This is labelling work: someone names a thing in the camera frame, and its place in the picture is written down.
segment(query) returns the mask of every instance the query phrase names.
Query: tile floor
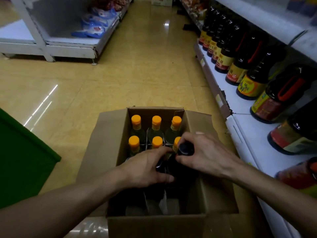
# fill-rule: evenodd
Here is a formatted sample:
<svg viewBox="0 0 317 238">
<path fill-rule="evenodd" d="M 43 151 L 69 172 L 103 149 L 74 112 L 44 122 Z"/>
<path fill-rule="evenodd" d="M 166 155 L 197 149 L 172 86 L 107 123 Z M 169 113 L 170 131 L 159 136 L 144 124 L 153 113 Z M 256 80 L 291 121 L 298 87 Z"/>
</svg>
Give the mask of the tile floor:
<svg viewBox="0 0 317 238">
<path fill-rule="evenodd" d="M 176 10 L 135 0 L 97 66 L 82 60 L 0 58 L 0 107 L 62 157 L 41 192 L 75 181 L 100 112 L 133 105 L 211 114 L 221 142 L 236 152 L 195 58 L 197 35 L 182 30 L 189 20 Z M 0 26 L 17 19 L 12 5 L 0 0 Z M 234 188 L 240 214 L 226 217 L 230 232 L 217 237 L 270 236 L 254 196 Z"/>
</svg>

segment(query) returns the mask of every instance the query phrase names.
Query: green board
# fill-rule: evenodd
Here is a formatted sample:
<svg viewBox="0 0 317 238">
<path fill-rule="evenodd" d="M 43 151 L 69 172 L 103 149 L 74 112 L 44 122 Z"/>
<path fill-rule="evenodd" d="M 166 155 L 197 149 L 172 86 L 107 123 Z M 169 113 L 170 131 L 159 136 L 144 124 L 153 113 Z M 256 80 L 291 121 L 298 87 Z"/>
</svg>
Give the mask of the green board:
<svg viewBox="0 0 317 238">
<path fill-rule="evenodd" d="M 61 157 L 0 108 L 0 208 L 37 195 Z"/>
</svg>

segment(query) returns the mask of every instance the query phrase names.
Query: forearm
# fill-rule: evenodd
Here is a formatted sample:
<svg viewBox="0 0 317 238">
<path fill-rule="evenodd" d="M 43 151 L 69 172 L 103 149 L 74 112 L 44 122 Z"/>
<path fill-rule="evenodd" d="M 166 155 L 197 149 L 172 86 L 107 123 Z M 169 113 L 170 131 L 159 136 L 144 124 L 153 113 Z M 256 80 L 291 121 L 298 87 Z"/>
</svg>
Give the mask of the forearm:
<svg viewBox="0 0 317 238">
<path fill-rule="evenodd" d="M 317 236 L 317 200 L 245 163 L 235 165 L 231 180 L 254 192 L 307 237 Z"/>
<path fill-rule="evenodd" d="M 63 237 L 126 186 L 118 168 L 90 183 L 74 184 L 0 211 L 3 237 Z"/>
</svg>

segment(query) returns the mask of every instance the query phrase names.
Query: person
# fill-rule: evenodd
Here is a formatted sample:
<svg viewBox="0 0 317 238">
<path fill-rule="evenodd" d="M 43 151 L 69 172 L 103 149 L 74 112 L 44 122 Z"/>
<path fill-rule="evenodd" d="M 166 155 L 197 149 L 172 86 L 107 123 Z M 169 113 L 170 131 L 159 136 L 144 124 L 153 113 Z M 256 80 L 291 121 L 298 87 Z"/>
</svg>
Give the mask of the person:
<svg viewBox="0 0 317 238">
<path fill-rule="evenodd" d="M 206 174 L 231 180 L 269 204 L 301 234 L 317 237 L 317 200 L 245 164 L 210 135 L 185 132 L 178 145 L 194 144 L 193 156 L 177 161 Z M 171 148 L 132 157 L 96 180 L 72 184 L 23 200 L 0 211 L 2 237 L 63 237 L 93 210 L 126 188 L 142 188 L 174 177 L 158 173 L 158 160 Z"/>
</svg>

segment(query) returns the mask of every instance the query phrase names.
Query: orange bottle cap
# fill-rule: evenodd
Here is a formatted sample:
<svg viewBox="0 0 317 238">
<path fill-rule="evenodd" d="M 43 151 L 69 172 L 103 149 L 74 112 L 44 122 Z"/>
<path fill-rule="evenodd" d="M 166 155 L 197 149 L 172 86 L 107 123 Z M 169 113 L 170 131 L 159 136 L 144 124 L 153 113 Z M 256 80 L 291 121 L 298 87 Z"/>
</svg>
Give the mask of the orange bottle cap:
<svg viewBox="0 0 317 238">
<path fill-rule="evenodd" d="M 140 140 L 138 136 L 131 136 L 129 138 L 129 145 L 131 148 L 137 148 L 140 146 Z"/>
<path fill-rule="evenodd" d="M 163 145 L 163 139 L 160 136 L 155 136 L 152 140 L 152 148 L 159 148 Z"/>
<path fill-rule="evenodd" d="M 180 138 L 181 138 L 181 137 L 176 137 L 176 138 L 175 138 L 175 140 L 174 140 L 174 146 L 175 146 L 175 147 L 177 147 L 177 144 L 178 144 Z"/>
<path fill-rule="evenodd" d="M 182 122 L 182 118 L 180 116 L 174 116 L 172 119 L 172 124 L 174 126 L 180 126 L 181 122 Z"/>
<path fill-rule="evenodd" d="M 131 122 L 134 125 L 139 125 L 141 123 L 141 116 L 140 115 L 133 115 L 131 118 Z"/>
<path fill-rule="evenodd" d="M 312 163 L 312 164 L 310 165 L 310 169 L 311 169 L 312 171 L 314 171 L 314 172 L 317 173 L 317 162 Z"/>
<path fill-rule="evenodd" d="M 154 125 L 161 125 L 161 117 L 160 116 L 153 116 L 152 118 L 152 124 Z"/>
</svg>

